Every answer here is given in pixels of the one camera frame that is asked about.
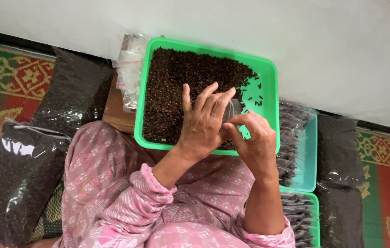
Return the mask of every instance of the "pink sleeve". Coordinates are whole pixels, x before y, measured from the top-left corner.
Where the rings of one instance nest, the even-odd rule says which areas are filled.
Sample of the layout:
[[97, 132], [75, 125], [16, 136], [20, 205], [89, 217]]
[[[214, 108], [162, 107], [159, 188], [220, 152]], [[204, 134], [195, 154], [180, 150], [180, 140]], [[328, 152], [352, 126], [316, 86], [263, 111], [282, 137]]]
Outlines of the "pink sleeve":
[[251, 248], [295, 248], [295, 233], [291, 229], [290, 221], [285, 218], [286, 228], [281, 234], [264, 236], [249, 234], [244, 230], [244, 213], [242, 210], [236, 219], [231, 222], [231, 233], [247, 243]]
[[85, 231], [79, 248], [143, 247], [151, 226], [166, 204], [172, 202], [176, 187], [164, 188], [146, 164], [132, 173], [129, 180], [132, 186], [97, 215], [96, 222]]

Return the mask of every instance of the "pink patterned clothing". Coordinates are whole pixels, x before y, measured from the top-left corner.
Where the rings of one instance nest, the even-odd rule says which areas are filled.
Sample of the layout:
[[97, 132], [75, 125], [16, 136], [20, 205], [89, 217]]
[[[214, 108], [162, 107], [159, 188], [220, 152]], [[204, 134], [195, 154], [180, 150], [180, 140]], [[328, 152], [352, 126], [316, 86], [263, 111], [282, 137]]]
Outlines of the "pink patterned clothing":
[[243, 229], [254, 178], [239, 157], [209, 156], [168, 190], [151, 172], [164, 155], [104, 122], [81, 127], [65, 161], [54, 248], [295, 247], [287, 219], [275, 236]]

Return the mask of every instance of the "woman's left hand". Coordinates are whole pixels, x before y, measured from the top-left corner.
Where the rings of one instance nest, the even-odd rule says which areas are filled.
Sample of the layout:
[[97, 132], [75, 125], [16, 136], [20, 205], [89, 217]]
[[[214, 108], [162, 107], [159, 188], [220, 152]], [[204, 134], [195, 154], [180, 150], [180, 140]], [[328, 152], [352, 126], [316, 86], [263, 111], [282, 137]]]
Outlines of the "woman's left hand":
[[198, 95], [192, 109], [189, 85], [183, 85], [184, 121], [175, 148], [190, 164], [207, 157], [226, 140], [225, 134], [220, 134], [221, 122], [224, 110], [236, 90], [232, 87], [225, 93], [212, 94], [217, 89], [217, 82], [209, 85]]

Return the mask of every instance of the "woman's right hand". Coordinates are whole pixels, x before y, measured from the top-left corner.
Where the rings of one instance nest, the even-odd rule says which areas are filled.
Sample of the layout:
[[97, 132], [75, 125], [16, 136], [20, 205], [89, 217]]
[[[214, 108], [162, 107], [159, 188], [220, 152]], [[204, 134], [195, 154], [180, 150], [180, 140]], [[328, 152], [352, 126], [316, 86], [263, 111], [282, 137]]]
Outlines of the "woman's right hand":
[[[245, 125], [250, 139], [243, 139], [235, 125]], [[253, 173], [257, 181], [279, 180], [276, 168], [276, 132], [269, 122], [253, 111], [233, 116], [224, 128], [235, 143], [236, 152]]]

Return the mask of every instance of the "woman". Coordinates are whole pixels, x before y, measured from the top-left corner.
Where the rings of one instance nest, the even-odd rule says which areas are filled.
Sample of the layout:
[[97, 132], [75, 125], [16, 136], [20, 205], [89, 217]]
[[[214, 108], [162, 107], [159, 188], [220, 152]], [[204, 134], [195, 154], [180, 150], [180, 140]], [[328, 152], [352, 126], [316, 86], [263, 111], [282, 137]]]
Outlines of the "woman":
[[[236, 90], [212, 94], [217, 88], [208, 86], [192, 109], [184, 84], [181, 136], [166, 154], [101, 121], [81, 127], [65, 162], [63, 236], [34, 247], [294, 247], [280, 201], [276, 133], [252, 111], [220, 133]], [[248, 140], [236, 127], [242, 124]], [[209, 156], [229, 138], [239, 157]]]

